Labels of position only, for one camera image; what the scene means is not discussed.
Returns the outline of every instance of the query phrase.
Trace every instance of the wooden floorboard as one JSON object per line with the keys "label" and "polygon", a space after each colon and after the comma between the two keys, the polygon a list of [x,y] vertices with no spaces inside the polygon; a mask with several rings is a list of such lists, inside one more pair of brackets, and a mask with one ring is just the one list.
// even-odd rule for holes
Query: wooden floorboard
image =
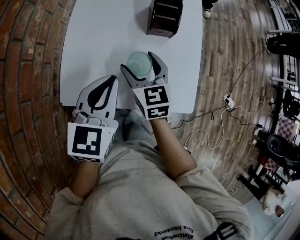
{"label": "wooden floorboard", "polygon": [[[229,94],[242,69],[259,51],[265,48],[265,38],[271,37],[268,30],[276,25],[269,2],[265,0],[219,0],[212,9],[212,18],[203,19],[203,41],[199,84],[194,112],[184,119],[201,115],[221,107],[223,96]],[[249,64],[232,91],[235,106],[242,106],[234,111],[243,123],[267,121],[271,107],[258,102],[274,97],[271,76],[279,76],[279,57],[268,55],[264,50]],[[221,112],[197,118],[184,123],[174,130],[184,144],[187,137],[199,128],[208,132],[210,146],[216,146],[222,138]],[[200,163],[206,164],[230,194],[247,202],[253,196],[245,187],[235,191],[240,183],[236,181],[241,171],[250,164],[257,165],[258,152],[252,145],[254,126],[242,126],[228,112],[223,114],[224,137],[221,144],[210,150],[204,131],[198,131],[187,142],[192,156]]]}

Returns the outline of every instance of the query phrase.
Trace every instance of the leg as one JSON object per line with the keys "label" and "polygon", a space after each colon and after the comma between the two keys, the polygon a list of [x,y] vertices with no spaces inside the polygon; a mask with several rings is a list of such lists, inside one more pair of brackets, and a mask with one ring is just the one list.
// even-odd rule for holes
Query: leg
{"label": "leg", "polygon": [[284,33],[282,35],[278,35],[275,37],[270,37],[268,39],[268,45],[273,45],[273,44],[288,44],[290,39],[291,39],[291,33]]}
{"label": "leg", "polygon": [[253,178],[254,182],[259,186],[260,189],[268,189],[269,185],[264,182],[256,173],[252,170],[248,171],[249,175]]}
{"label": "leg", "polygon": [[149,124],[143,114],[137,110],[131,110],[123,124],[123,136],[125,141],[140,140],[156,146],[156,142],[152,137]]}
{"label": "leg", "polygon": [[213,3],[218,0],[202,0],[202,7],[205,9],[211,9],[213,7]]}
{"label": "leg", "polygon": [[260,189],[254,185],[252,185],[247,179],[245,179],[243,176],[240,176],[238,178],[244,184],[246,188],[249,189],[249,191],[258,199],[260,200],[266,193],[265,189]]}
{"label": "leg", "polygon": [[272,54],[280,54],[280,55],[289,55],[295,58],[300,58],[299,49],[293,46],[284,46],[284,45],[269,45],[268,50]]}

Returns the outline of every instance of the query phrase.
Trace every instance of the gray pants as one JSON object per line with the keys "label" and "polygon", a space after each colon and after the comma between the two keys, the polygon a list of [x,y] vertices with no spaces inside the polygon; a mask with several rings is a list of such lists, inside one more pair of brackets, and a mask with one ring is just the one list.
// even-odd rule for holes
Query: gray pants
{"label": "gray pants", "polygon": [[114,143],[140,140],[153,147],[157,145],[149,131],[150,123],[140,111],[117,109],[115,120],[118,121],[119,127],[114,136]]}

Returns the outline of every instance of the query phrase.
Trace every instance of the glass cup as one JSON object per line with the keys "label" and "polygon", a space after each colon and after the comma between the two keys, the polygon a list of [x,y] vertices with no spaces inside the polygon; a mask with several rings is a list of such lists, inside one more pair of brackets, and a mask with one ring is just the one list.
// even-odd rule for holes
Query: glass cup
{"label": "glass cup", "polygon": [[127,67],[136,77],[147,75],[152,69],[152,60],[145,52],[135,52],[130,55]]}

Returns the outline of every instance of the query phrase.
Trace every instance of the black cable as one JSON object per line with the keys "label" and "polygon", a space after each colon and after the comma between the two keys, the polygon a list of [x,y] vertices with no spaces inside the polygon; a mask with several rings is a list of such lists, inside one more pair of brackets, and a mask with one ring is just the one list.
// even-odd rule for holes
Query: black cable
{"label": "black cable", "polygon": [[215,119],[214,112],[215,112],[216,110],[219,110],[219,109],[222,109],[222,108],[224,108],[224,107],[223,107],[223,106],[222,106],[222,107],[218,107],[218,108],[214,109],[213,111],[209,111],[209,112],[204,113],[204,114],[202,114],[202,115],[193,117],[193,118],[191,118],[191,119],[189,119],[189,120],[181,120],[181,125],[180,125],[179,127],[173,127],[173,128],[171,128],[171,129],[172,129],[172,130],[178,129],[178,128],[182,127],[182,125],[183,125],[184,122],[190,122],[190,121],[192,121],[192,120],[195,120],[196,118],[203,117],[203,116],[205,116],[205,115],[207,115],[207,114],[209,114],[209,113],[211,113],[211,118],[210,118],[210,119],[211,119],[211,120],[214,120],[214,119]]}
{"label": "black cable", "polygon": [[246,123],[242,123],[241,120],[240,120],[239,118],[237,118],[237,117],[235,117],[235,116],[233,116],[233,115],[231,114],[231,112],[235,111],[236,109],[237,109],[237,108],[234,108],[234,109],[231,110],[231,111],[229,111],[229,110],[226,109],[226,111],[229,112],[230,116],[232,116],[234,119],[239,120],[239,122],[240,122],[241,125],[244,125],[244,126],[253,125],[253,126],[256,126],[256,127],[258,127],[258,125],[260,125],[260,126],[259,126],[260,128],[266,129],[266,128],[263,127],[261,124],[254,124],[254,123],[247,123],[247,124],[246,124]]}
{"label": "black cable", "polygon": [[263,52],[264,50],[265,50],[265,49],[262,49],[262,50],[259,51],[257,54],[255,54],[254,57],[250,60],[250,62],[248,62],[247,65],[243,68],[243,70],[241,71],[241,73],[240,73],[238,79],[236,80],[236,82],[234,83],[233,87],[231,88],[228,97],[230,97],[230,95],[231,95],[231,93],[232,93],[232,91],[233,91],[235,85],[238,83],[238,81],[239,81],[239,79],[240,79],[240,76],[241,76],[241,75],[243,74],[243,72],[246,70],[246,68],[248,67],[248,65],[253,61],[253,59],[254,59],[258,54],[260,54],[260,53]]}
{"label": "black cable", "polygon": [[[262,49],[262,50],[259,51],[257,54],[255,54],[254,57],[253,57],[253,58],[247,63],[247,65],[242,69],[242,71],[241,71],[239,77],[237,78],[235,84],[234,84],[233,87],[231,88],[231,91],[230,91],[228,97],[230,97],[230,94],[232,93],[232,90],[233,90],[234,86],[235,86],[236,83],[239,81],[240,76],[241,76],[242,73],[245,71],[245,69],[248,67],[248,65],[253,61],[253,59],[254,59],[258,54],[260,54],[260,53],[261,53],[262,51],[264,51],[264,50],[265,50],[265,49]],[[214,112],[215,112],[216,110],[219,110],[219,109],[222,109],[222,108],[224,108],[224,107],[222,106],[222,107],[216,108],[216,109],[213,110],[213,111],[209,111],[209,112],[207,112],[207,113],[205,113],[205,114],[199,115],[199,116],[194,117],[194,118],[191,118],[191,119],[189,119],[189,120],[181,120],[180,126],[178,126],[178,127],[173,127],[173,128],[171,128],[171,129],[172,129],[172,130],[178,129],[178,128],[182,127],[182,125],[183,125],[184,122],[190,122],[190,121],[192,121],[192,120],[195,120],[196,118],[203,117],[203,116],[205,116],[205,115],[207,115],[207,114],[209,114],[209,113],[211,113],[211,120],[214,120],[214,118],[215,118]]]}

